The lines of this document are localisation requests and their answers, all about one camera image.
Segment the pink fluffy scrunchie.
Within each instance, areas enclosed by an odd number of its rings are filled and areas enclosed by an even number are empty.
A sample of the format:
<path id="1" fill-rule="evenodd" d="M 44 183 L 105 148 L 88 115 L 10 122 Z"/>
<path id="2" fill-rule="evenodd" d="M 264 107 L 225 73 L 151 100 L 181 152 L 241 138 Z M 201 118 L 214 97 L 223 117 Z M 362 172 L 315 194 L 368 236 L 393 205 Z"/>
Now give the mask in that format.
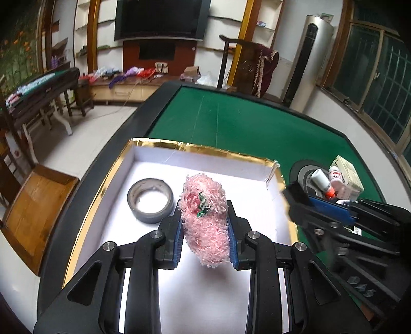
<path id="1" fill-rule="evenodd" d="M 186 242 L 201 265 L 229 262 L 228 205 L 221 184 L 204 174 L 188 177 L 178 207 Z"/>

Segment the grey tape roll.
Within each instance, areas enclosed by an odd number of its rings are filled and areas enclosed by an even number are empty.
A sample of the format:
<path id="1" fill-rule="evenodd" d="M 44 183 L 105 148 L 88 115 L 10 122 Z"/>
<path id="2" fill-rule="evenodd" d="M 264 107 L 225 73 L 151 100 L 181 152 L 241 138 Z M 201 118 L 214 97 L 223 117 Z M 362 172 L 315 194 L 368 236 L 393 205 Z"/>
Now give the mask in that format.
<path id="1" fill-rule="evenodd" d="M 173 191 L 163 180 L 142 179 L 130 187 L 127 203 L 137 221 L 156 224 L 172 212 Z"/>

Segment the beige cardboard box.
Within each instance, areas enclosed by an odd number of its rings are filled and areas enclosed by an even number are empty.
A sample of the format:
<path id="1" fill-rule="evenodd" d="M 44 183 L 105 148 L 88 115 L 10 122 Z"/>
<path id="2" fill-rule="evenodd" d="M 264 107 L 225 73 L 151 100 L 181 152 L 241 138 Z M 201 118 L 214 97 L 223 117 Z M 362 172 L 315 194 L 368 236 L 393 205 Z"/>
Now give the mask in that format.
<path id="1" fill-rule="evenodd" d="M 337 155 L 332 163 L 341 173 L 342 185 L 337 191 L 337 197 L 342 200 L 356 201 L 364 192 L 364 186 L 354 165 L 347 159 Z"/>

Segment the round silver table console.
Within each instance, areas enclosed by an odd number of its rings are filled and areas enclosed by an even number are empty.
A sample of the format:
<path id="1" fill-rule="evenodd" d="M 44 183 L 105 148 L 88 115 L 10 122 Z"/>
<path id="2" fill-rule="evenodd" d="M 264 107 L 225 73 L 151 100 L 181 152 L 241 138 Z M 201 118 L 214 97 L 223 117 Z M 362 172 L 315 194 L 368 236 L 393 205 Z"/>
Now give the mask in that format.
<path id="1" fill-rule="evenodd" d="M 320 169 L 321 171 L 323 171 L 323 173 L 325 173 L 326 176 L 328 176 L 328 169 L 317 161 L 309 159 L 296 161 L 290 169 L 289 181 L 298 181 L 301 188 L 303 188 L 304 192 L 309 196 L 315 196 L 317 198 L 325 199 L 324 193 L 317 187 L 314 182 L 311 181 L 311 175 L 317 169 Z"/>

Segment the white bottle orange cap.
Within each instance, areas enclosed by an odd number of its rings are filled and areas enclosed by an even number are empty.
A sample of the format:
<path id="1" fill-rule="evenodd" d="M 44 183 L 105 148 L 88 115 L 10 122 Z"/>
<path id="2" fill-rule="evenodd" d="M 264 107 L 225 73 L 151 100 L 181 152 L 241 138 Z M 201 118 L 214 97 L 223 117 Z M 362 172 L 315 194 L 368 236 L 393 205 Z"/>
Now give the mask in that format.
<path id="1" fill-rule="evenodd" d="M 320 168 L 312 173 L 311 181 L 322 191 L 326 199 L 335 198 L 335 189 L 332 187 L 330 180 Z"/>

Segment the small white red-label bottle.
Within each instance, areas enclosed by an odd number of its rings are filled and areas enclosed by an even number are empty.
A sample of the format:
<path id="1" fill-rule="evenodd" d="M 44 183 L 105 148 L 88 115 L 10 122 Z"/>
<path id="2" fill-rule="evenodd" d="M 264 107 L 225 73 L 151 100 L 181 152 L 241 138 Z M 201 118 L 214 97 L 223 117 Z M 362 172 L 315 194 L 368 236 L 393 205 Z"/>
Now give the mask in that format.
<path id="1" fill-rule="evenodd" d="M 343 175 L 337 166 L 330 167 L 329 180 L 335 191 L 340 191 L 344 186 Z"/>

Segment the white tray gold rim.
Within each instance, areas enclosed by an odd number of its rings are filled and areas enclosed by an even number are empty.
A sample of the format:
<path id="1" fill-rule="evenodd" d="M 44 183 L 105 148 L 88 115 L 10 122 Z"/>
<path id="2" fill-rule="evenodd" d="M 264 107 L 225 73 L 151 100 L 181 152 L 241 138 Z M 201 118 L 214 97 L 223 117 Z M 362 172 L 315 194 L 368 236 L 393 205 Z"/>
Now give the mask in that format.
<path id="1" fill-rule="evenodd" d="M 250 270 L 230 262 L 212 268 L 191 251 L 178 201 L 187 179 L 205 175 L 218 182 L 236 214 L 272 241 L 297 239 L 282 194 L 279 163 L 202 145 L 132 138 L 103 180 L 74 243 L 66 279 L 71 279 L 106 242 L 137 242 L 155 229 L 164 235 L 171 262 L 158 271 L 163 333 L 244 333 Z"/>

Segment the dark wooden chair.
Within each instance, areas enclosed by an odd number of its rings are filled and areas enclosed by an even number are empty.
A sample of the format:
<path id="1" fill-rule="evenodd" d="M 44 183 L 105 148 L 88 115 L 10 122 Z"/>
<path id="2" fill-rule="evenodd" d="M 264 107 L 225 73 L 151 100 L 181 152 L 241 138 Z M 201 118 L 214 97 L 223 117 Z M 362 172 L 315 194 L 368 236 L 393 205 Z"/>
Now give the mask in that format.
<path id="1" fill-rule="evenodd" d="M 228 38 L 225 35 L 220 35 L 219 39 L 224 42 L 224 49 L 217 88 L 223 88 L 230 44 L 236 44 L 242 47 L 243 55 L 240 55 L 235 78 L 229 86 L 233 87 L 236 92 L 262 98 L 267 92 L 273 72 L 279 64 L 279 52 L 259 43 Z"/>

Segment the window with metal grille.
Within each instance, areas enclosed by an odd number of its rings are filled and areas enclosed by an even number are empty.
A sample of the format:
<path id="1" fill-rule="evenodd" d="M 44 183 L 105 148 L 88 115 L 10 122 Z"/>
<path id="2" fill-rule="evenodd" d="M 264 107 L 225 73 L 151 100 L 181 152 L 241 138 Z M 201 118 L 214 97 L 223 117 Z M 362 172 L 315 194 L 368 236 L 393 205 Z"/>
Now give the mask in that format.
<path id="1" fill-rule="evenodd" d="M 383 1 L 344 1 L 321 86 L 410 161 L 410 47 Z"/>

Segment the wooden tv cabinet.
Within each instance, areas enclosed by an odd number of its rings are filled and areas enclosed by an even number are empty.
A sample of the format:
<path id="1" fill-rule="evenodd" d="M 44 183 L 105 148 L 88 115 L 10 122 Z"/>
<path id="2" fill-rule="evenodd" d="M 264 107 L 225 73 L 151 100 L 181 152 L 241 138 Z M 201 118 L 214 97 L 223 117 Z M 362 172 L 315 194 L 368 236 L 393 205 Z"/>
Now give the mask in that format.
<path id="1" fill-rule="evenodd" d="M 162 84 L 175 81 L 194 65 L 197 42 L 189 40 L 128 40 L 123 43 L 123 69 L 153 70 L 144 77 L 131 76 L 113 83 L 98 79 L 91 84 L 94 102 L 137 103 L 146 101 Z"/>

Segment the black flat television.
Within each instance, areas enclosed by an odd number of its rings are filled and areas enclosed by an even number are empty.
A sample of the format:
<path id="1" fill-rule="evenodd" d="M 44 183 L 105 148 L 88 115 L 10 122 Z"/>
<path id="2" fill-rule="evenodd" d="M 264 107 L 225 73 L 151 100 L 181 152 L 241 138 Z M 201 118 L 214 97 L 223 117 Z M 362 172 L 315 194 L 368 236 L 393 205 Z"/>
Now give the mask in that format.
<path id="1" fill-rule="evenodd" d="M 210 1 L 118 1 L 115 40 L 203 40 Z"/>

